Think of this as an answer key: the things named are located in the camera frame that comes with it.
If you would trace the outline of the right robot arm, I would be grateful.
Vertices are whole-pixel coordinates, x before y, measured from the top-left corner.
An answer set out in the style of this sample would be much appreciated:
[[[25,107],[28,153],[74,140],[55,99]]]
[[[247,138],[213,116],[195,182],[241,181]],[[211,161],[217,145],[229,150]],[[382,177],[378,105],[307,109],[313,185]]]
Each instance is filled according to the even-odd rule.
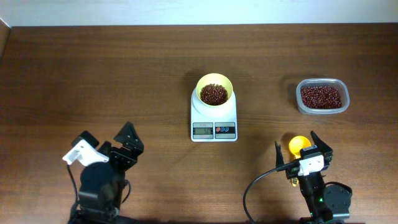
[[[324,182],[321,172],[329,168],[333,150],[314,131],[310,134],[314,145],[301,149],[300,158],[287,164],[280,145],[275,143],[276,171],[284,171],[288,179],[298,179],[310,212],[310,216],[301,218],[300,223],[344,223],[350,217],[353,191],[339,182]]]

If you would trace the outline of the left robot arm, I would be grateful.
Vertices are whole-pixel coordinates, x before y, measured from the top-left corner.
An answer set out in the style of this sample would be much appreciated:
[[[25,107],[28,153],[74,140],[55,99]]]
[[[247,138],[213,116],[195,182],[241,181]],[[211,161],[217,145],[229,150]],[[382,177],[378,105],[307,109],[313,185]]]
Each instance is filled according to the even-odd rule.
[[[72,142],[62,159],[67,163],[75,193],[68,223],[137,224],[120,215],[121,204],[131,194],[126,171],[137,163],[144,145],[128,121],[114,137],[121,147],[103,144],[88,131]]]

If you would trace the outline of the yellow measuring scoop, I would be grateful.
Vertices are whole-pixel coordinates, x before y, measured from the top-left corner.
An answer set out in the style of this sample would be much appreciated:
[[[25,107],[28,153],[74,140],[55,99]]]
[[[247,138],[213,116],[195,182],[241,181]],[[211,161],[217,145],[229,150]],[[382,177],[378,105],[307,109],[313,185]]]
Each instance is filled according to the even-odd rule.
[[[296,136],[289,142],[289,151],[292,155],[293,160],[300,159],[300,150],[306,147],[310,147],[312,144],[309,139],[305,136]]]

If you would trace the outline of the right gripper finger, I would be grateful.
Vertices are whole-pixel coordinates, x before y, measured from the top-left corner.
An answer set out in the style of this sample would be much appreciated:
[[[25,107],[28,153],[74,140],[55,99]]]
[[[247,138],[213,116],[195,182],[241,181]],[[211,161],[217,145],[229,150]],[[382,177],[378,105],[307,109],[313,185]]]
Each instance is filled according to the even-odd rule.
[[[324,143],[314,131],[310,132],[313,142],[317,146],[318,150],[323,154],[325,159],[331,159],[333,157],[333,150],[332,148]]]
[[[275,153],[276,153],[276,159],[275,159],[275,169],[276,170],[283,170],[284,169],[284,158],[282,155],[282,150],[280,144],[278,144],[277,141],[274,141],[275,145]]]

